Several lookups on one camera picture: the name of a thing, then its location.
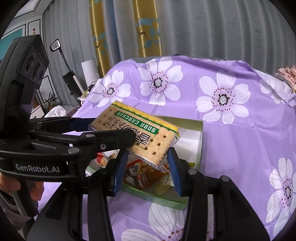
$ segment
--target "human hand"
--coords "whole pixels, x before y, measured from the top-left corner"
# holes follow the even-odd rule
[[[9,195],[11,191],[20,190],[20,182],[12,177],[4,176],[0,173],[0,189]],[[35,182],[35,186],[32,187],[30,194],[33,200],[40,201],[44,192],[44,182]]]

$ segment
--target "metal rivet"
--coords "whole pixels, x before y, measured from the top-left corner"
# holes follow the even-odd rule
[[[86,137],[89,137],[89,138],[90,138],[90,137],[95,137],[94,134],[86,134],[85,136],[86,136]]]
[[[189,173],[190,175],[195,175],[195,174],[197,174],[197,170],[194,169],[194,168],[190,168],[190,169],[188,170],[188,173]]]
[[[100,148],[101,148],[101,150],[105,150],[106,149],[106,144],[105,143],[102,143],[101,145],[100,145]]]
[[[227,177],[227,176],[222,176],[221,179],[224,182],[228,182],[230,180],[229,177]]]
[[[71,147],[68,149],[69,154],[77,154],[78,152],[80,152],[80,149],[77,147]]]

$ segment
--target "floral tablecloth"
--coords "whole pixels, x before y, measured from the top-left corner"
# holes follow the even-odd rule
[[[147,113],[204,120],[201,172],[228,175],[273,239],[296,207],[294,98],[284,82],[246,62],[168,56],[118,63],[74,117],[97,117],[118,100]],[[46,184],[48,193],[55,185]],[[124,192],[109,200],[109,210],[116,241],[178,241],[182,235],[186,212]],[[208,214],[210,240],[210,208]],[[87,239],[86,218],[83,230]]]

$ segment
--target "sleeve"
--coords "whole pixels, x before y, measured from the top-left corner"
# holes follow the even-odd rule
[[[16,230],[20,230],[31,219],[20,215],[13,198],[1,190],[0,206]]]

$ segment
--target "potted plant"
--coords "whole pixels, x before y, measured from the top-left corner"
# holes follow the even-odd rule
[[[44,103],[44,111],[46,113],[48,113],[54,106],[55,106],[55,101],[57,100],[57,97],[50,97],[51,96],[51,92],[49,93],[49,96],[48,96],[48,99],[45,100],[45,103]]]

